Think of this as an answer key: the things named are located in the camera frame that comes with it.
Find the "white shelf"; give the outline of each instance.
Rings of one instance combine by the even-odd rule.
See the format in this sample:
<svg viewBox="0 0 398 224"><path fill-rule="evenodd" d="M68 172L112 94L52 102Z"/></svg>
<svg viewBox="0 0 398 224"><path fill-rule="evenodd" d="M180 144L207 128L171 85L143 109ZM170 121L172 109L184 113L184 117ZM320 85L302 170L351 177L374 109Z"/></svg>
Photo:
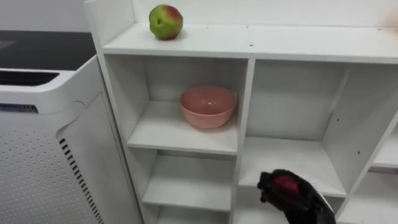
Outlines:
<svg viewBox="0 0 398 224"><path fill-rule="evenodd" d="M163 207L157 224L227 224L228 214L203 210Z"/></svg>
<svg viewBox="0 0 398 224"><path fill-rule="evenodd" d="M398 179L394 174L367 173L348 201L339 221L360 224L396 224Z"/></svg>
<svg viewBox="0 0 398 224"><path fill-rule="evenodd" d="M390 138L384 143L372 165L398 169L398 128L395 128Z"/></svg>
<svg viewBox="0 0 398 224"><path fill-rule="evenodd" d="M237 134L234 119L218 129L201 130L187 123L179 103L150 101L127 145L235 155Z"/></svg>
<svg viewBox="0 0 398 224"><path fill-rule="evenodd" d="M238 188L234 224L288 224L285 215L270 203L261 203L260 196L257 188Z"/></svg>
<svg viewBox="0 0 398 224"><path fill-rule="evenodd" d="M158 41L134 24L103 47L106 54L398 63L396 30L364 27L185 24L176 40Z"/></svg>
<svg viewBox="0 0 398 224"><path fill-rule="evenodd" d="M142 201L228 212L232 172L228 161L158 156Z"/></svg>
<svg viewBox="0 0 398 224"><path fill-rule="evenodd" d="M291 170L313 184L323 195L346 195L319 142L247 137L239 184L255 186L262 171L271 172L274 169Z"/></svg>

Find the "red grip pad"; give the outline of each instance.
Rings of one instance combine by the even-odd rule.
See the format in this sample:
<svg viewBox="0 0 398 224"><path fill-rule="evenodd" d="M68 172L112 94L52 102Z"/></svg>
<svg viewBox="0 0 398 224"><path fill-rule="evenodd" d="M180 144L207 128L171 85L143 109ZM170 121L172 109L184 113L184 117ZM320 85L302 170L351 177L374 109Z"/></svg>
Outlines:
<svg viewBox="0 0 398 224"><path fill-rule="evenodd" d="M289 191L291 191L291 192L293 192L293 193L296 193L296 194L299 194L299 193L300 193L300 191L299 191L299 185L298 185L297 182L296 182L293 178L291 178L291 177L288 177L288 176L279 176L279 177L277 177L277 178L274 179L274 182L275 182L277 185L279 185L279 186L281 186L281 187L285 188L286 190L289 190Z"/></svg>

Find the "white shelving unit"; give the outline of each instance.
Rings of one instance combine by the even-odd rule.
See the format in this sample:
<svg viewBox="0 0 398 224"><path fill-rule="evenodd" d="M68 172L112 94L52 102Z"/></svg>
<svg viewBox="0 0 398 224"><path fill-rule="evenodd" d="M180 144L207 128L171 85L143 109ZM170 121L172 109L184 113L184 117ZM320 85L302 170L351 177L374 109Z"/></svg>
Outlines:
<svg viewBox="0 0 398 224"><path fill-rule="evenodd" d="M149 30L161 3L184 15L175 40ZM145 224L287 223L259 201L259 175L274 169L311 182L341 223L361 223L356 203L367 214L395 205L397 190L374 199L387 176L368 170L397 168L398 18L384 16L397 1L85 7ZM187 124L178 103L206 84L238 97L236 116L214 130ZM362 196L369 178L381 181Z"/></svg>

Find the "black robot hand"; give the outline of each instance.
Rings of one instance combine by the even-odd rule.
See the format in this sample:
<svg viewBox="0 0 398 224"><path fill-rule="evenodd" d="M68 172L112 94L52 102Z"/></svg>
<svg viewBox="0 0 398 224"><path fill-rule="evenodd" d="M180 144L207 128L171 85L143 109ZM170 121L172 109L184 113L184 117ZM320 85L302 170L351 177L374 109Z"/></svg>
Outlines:
<svg viewBox="0 0 398 224"><path fill-rule="evenodd" d="M284 212L290 224L335 224L329 205L315 188L289 170L262 172L257 187L261 202Z"/></svg>

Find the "pink bowl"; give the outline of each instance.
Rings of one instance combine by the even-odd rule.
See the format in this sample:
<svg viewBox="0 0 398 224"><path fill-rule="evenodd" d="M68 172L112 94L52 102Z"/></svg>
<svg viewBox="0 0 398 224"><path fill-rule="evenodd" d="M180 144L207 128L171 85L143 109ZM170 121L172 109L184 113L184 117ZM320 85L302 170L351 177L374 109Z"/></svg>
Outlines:
<svg viewBox="0 0 398 224"><path fill-rule="evenodd" d="M236 98L219 86L200 86L186 91L180 98L182 113L198 128L212 129L225 124L232 116Z"/></svg>

